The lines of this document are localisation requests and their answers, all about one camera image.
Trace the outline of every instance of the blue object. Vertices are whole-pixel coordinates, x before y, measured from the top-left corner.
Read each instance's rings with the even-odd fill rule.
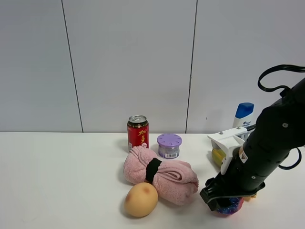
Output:
[[[238,212],[244,203],[244,198],[242,197],[233,197],[229,198],[230,205],[225,207],[225,208],[220,208],[217,209],[217,212],[221,214],[226,214],[226,215],[233,215],[234,213]]]
[[[235,117],[236,118],[244,118],[244,117],[252,114],[253,110],[254,110],[254,104],[252,104],[252,103],[239,104]]]

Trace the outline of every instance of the black cable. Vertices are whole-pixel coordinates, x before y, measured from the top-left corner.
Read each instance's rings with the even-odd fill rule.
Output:
[[[279,165],[278,167],[281,168],[281,169],[284,169],[284,170],[290,170],[290,169],[293,169],[295,167],[297,167],[299,165],[299,163],[301,162],[302,160],[302,154],[301,154],[301,150],[299,148],[296,148],[298,153],[299,153],[299,159],[292,165],[292,166],[281,166]]]
[[[272,68],[267,69],[266,71],[264,71],[260,77],[258,78],[258,87],[260,89],[262,89],[265,92],[274,92],[277,89],[283,88],[285,90],[290,90],[289,87],[285,86],[285,85],[281,85],[281,86],[277,86],[274,88],[266,88],[264,86],[262,86],[261,84],[261,80],[268,74],[270,73],[274,73],[277,71],[290,71],[290,72],[295,72],[295,73],[305,73],[305,67],[301,67],[301,66],[296,66],[296,65],[290,65],[290,64],[281,64]]]

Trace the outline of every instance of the black strap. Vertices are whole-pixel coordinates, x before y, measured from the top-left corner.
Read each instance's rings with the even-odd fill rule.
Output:
[[[153,160],[150,161],[150,163],[148,163],[147,167],[146,167],[146,177],[145,179],[149,182],[149,183],[153,183],[153,177],[154,175],[156,175],[156,173],[158,172],[158,167],[160,166],[162,161],[160,161],[157,158],[154,158]]]

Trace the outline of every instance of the pink towel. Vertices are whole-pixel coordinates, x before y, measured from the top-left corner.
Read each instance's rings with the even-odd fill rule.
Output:
[[[126,180],[133,184],[145,182],[146,167],[157,155],[151,149],[135,146],[124,163]],[[198,191],[198,178],[191,165],[183,161],[163,161],[153,177],[152,185],[160,197],[176,204],[184,205],[191,202],[192,195]]]

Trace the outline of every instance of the purple container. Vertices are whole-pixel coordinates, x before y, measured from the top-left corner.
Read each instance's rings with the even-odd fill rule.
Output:
[[[159,155],[163,158],[173,159],[179,156],[179,146],[182,139],[175,134],[162,134],[157,138]]]

